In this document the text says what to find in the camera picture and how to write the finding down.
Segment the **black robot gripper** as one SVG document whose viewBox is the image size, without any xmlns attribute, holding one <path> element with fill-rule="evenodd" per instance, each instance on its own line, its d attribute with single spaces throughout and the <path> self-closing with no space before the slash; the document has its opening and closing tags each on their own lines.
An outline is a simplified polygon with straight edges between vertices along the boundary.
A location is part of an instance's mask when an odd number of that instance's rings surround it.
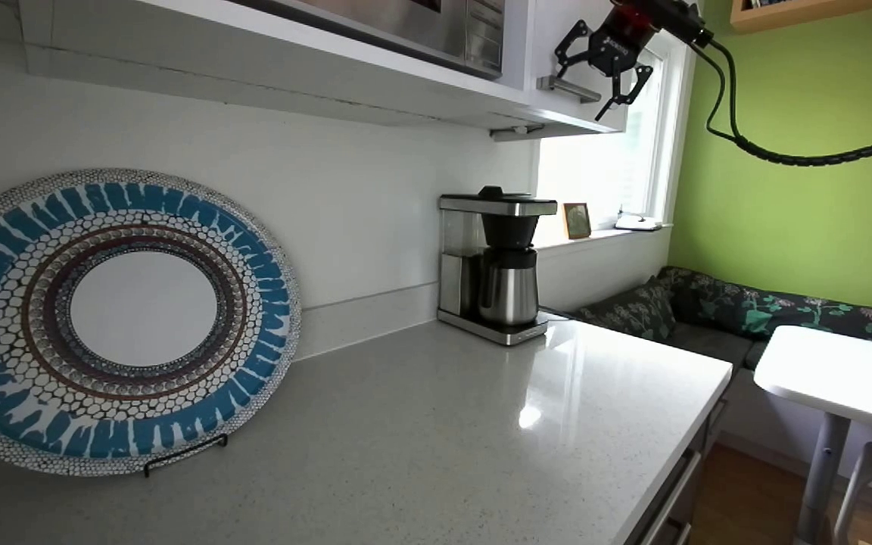
<svg viewBox="0 0 872 545">
<path fill-rule="evenodd" d="M 653 27 L 648 21 L 605 18 L 599 29 L 589 29 L 588 21 L 579 18 L 553 46 L 558 70 L 551 76 L 567 79 L 574 65 L 589 65 L 609 76 L 612 93 L 596 113 L 596 118 L 602 118 L 612 105 L 631 105 L 650 79 L 650 67 L 638 60 L 650 35 Z"/>
</svg>

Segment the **robot arm with red wrist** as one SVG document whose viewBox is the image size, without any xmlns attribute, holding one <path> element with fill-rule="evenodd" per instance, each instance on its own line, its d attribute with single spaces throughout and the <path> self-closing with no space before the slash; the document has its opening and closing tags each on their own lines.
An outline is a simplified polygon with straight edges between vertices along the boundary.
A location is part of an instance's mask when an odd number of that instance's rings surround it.
<svg viewBox="0 0 872 545">
<path fill-rule="evenodd" d="M 653 70 L 638 60 L 653 34 L 673 34 L 690 49 L 704 49 L 716 34 L 687 0 L 612 0 L 612 13 L 599 27 L 579 18 L 553 49 L 559 81 L 573 67 L 588 65 L 612 79 L 612 96 L 599 110 L 631 105 Z"/>
</svg>

